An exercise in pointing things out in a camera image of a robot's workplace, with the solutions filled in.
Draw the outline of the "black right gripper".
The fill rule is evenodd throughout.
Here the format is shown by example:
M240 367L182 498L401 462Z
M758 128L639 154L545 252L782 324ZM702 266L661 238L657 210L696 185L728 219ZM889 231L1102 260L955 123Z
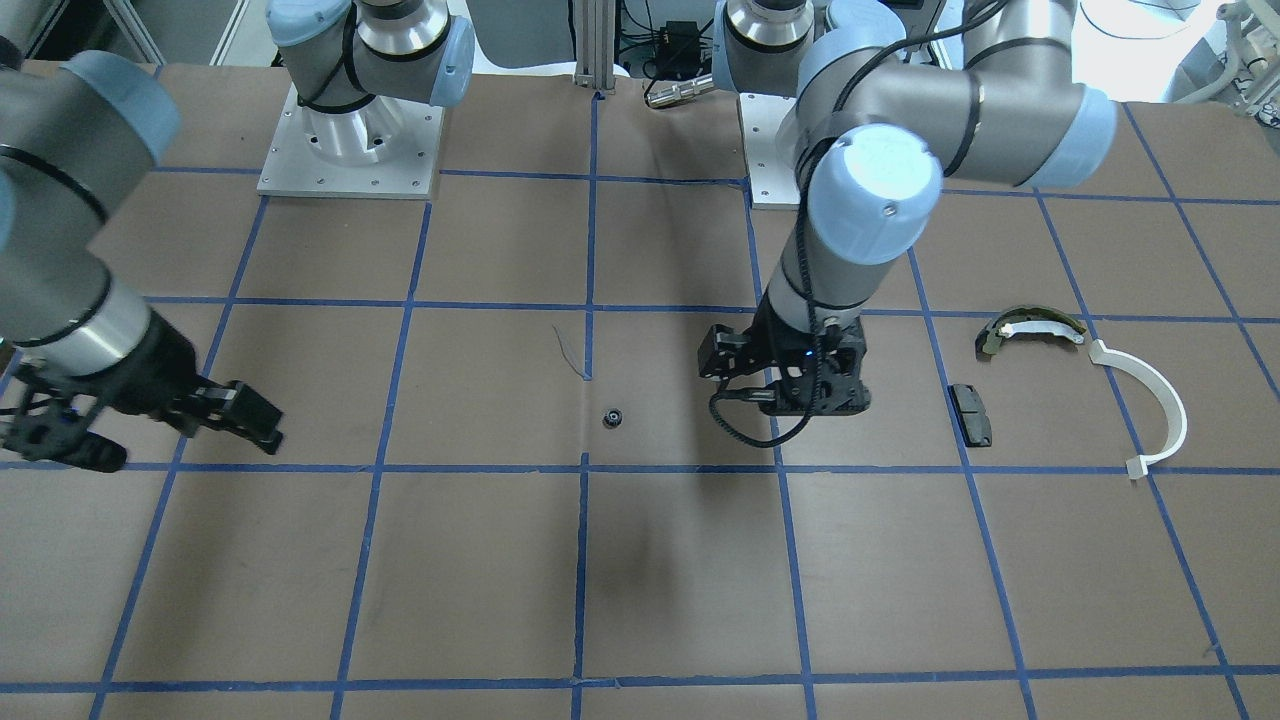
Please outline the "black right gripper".
M284 413L242 380L220 386L196 366L195 346L163 315L151 313L140 345L115 366L69 375L50 361L22 363L24 388L3 410L3 448L24 460L49 460L91 471L120 470L128 452L96 434L106 409L148 416L191 437L200 427L227 430L275 455Z

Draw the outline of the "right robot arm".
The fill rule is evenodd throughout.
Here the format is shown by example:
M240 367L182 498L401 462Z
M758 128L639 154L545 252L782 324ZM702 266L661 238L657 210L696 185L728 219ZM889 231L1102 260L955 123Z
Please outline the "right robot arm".
M396 102L452 108L471 81L474 27L444 1L271 1L265 17L324 161L394 158ZM113 53L78 53L46 77L20 65L4 41L1 325L24 388L3 410L3 447L118 471L125 448L92 429L111 409L275 454L282 411L242 380L201 375L193 345L88 249L177 137L170 94Z

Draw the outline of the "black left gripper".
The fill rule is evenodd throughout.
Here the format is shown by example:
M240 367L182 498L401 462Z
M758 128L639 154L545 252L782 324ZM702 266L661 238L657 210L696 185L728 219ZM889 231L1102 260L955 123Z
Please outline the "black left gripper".
M776 366L780 378L763 388L732 389L731 400L754 402L772 416L850 416L864 413L872 402L861 380L867 340L859 316L841 328L820 332L817 352L813 333L796 329L778 318L763 300L749 328L737 333L714 324L698 350L698 374L721 383Z

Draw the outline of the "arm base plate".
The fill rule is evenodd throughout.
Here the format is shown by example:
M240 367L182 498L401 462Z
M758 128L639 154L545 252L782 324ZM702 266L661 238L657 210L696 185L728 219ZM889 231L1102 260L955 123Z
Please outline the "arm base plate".
M447 110L375 97L346 114L302 108L289 90L257 182L262 196L428 201Z
M742 147L751 204L765 210L795 210L797 120L794 97L739 95Z

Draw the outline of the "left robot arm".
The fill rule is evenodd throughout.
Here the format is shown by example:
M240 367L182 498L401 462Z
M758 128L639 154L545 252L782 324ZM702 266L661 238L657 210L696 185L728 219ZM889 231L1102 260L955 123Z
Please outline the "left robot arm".
M787 158L797 215L751 325L714 325L699 373L710 405L774 416L852 415L863 306L919 240L947 178L1070 188L1096 173L1117 110L1073 78L1074 1L968 1L957 69L911 64L899 15L878 1L722 1L713 77L792 97Z

